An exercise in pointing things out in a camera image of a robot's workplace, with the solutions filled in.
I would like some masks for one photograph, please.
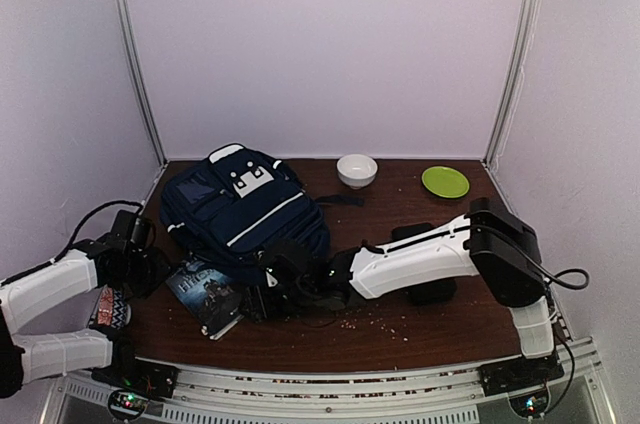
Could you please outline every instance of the green saucer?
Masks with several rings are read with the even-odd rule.
[[[460,171],[434,166],[422,173],[422,184],[436,196],[456,199],[469,192],[469,181]]]

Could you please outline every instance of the book cover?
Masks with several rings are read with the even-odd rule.
[[[87,327],[107,326],[122,329],[131,320],[131,306],[127,304],[121,290],[104,286],[96,301]]]
[[[167,279],[171,291],[200,323],[202,334],[214,340],[242,319],[242,294],[233,290],[232,283],[231,278],[199,260],[186,262]]]

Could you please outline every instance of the white panel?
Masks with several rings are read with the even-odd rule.
[[[474,405],[447,411],[423,411],[420,414],[385,415],[369,419],[341,419],[339,417],[326,419],[270,419],[256,418],[252,415],[228,414],[206,410],[184,410],[171,404],[164,404],[162,420],[169,424],[480,424],[478,409]]]
[[[542,0],[498,176],[535,227],[546,265],[585,267],[560,291],[593,335],[621,422],[637,422],[640,375],[640,0]]]
[[[24,349],[23,383],[79,369],[107,367],[113,357],[113,343],[93,329],[42,336],[14,335],[13,342]]]
[[[0,0],[0,279],[60,251],[80,218],[141,199],[157,171],[129,79],[113,0]],[[98,237],[115,212],[87,224]],[[85,295],[27,333],[86,323]],[[0,421],[35,422],[40,383],[0,401]]]
[[[167,154],[480,157],[521,0],[129,0]]]
[[[1,312],[10,334],[72,296],[98,285],[95,265],[84,252],[69,251],[55,266],[0,287]]]

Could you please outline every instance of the wooden table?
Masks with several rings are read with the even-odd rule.
[[[346,194],[363,197],[362,208],[330,206],[326,220],[333,251],[362,239],[388,242],[394,227],[443,224],[465,213],[477,197],[496,197],[479,162],[380,160],[371,186],[353,191],[340,183],[333,160],[289,161],[312,197]],[[471,191],[457,200],[429,194],[420,183],[432,165],[462,171]],[[149,201],[146,215],[157,220],[160,190],[171,176],[191,165],[171,163]],[[183,252],[158,226],[157,245],[179,261]],[[479,277],[457,279],[458,292],[445,304],[415,307],[403,291],[366,307],[333,316],[318,311],[304,319],[262,324],[242,321],[219,341],[200,334],[199,325],[166,286],[135,301],[128,327],[141,357],[252,371],[352,372],[410,369],[497,358],[519,353],[519,341],[506,308],[498,305]]]

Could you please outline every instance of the metal frame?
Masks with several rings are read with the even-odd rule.
[[[158,164],[163,166],[167,163],[167,158],[162,148],[162,142],[160,141],[160,135],[153,118],[151,106],[149,105],[149,98],[147,96],[147,90],[144,85],[144,79],[142,78],[142,69],[140,67],[140,58],[138,57],[138,51],[133,36],[133,28],[131,26],[131,17],[129,15],[129,7],[127,0],[115,0],[118,9],[118,15],[120,17],[120,27],[122,29],[122,38],[124,41],[125,53],[127,56],[127,64],[129,66],[129,73],[131,75],[131,81],[133,83],[134,90],[136,92],[136,99],[142,114],[142,120],[144,122],[147,135],[151,140],[153,151],[158,160]]]
[[[606,394],[608,386],[602,382],[606,376],[601,372],[593,341],[581,339],[570,346],[576,358],[576,379],[588,379],[601,422],[614,424]],[[559,355],[568,371],[568,353],[559,348]],[[173,398],[150,406],[146,415],[154,421],[173,424],[302,424],[319,420],[349,424],[374,421],[473,424],[478,422],[477,405],[507,397],[484,396],[477,370],[482,364],[500,360],[504,359],[409,371],[345,374],[259,373],[177,365],[180,373]],[[566,383],[568,374],[554,384]],[[111,391],[108,385],[92,381],[86,371],[72,373],[61,384],[52,386],[57,405],[48,405],[40,422],[57,422],[64,396],[104,405]],[[447,421],[439,416],[450,418]]]
[[[143,210],[146,210],[147,205],[149,204],[149,200],[151,199],[151,196],[153,196],[153,193],[156,191],[156,188],[158,187],[158,184],[160,183],[160,179],[162,179],[162,176],[166,172],[168,166],[169,166],[169,163],[166,162],[163,165],[161,165],[160,169],[158,169],[158,171],[156,172],[156,177],[153,179],[153,183],[151,184],[151,188],[147,192],[147,195],[145,196],[144,200],[142,201],[142,205],[144,206]]]
[[[482,167],[484,167],[484,170],[487,173],[487,175],[489,176],[489,179],[491,180],[491,183],[493,184],[493,187],[495,187],[495,189],[496,189],[496,191],[498,193],[498,196],[500,196],[500,199],[504,203],[504,205],[507,208],[507,210],[511,214],[513,214],[514,216],[517,216],[518,214],[516,213],[516,210],[513,207],[513,204],[511,204],[511,202],[509,201],[508,196],[507,196],[506,192],[504,191],[504,189],[502,189],[502,186],[500,185],[500,182],[498,182],[498,179],[497,179],[496,175],[489,168],[489,166],[487,165],[486,162],[482,163]]]
[[[496,159],[499,156],[500,147],[508,131],[508,120],[517,98],[519,83],[522,76],[522,64],[529,46],[535,16],[540,0],[522,0],[520,18],[516,33],[516,40],[511,54],[511,62],[507,73],[507,80],[502,91],[498,115],[489,141],[489,147],[484,162],[489,169],[495,169]]]

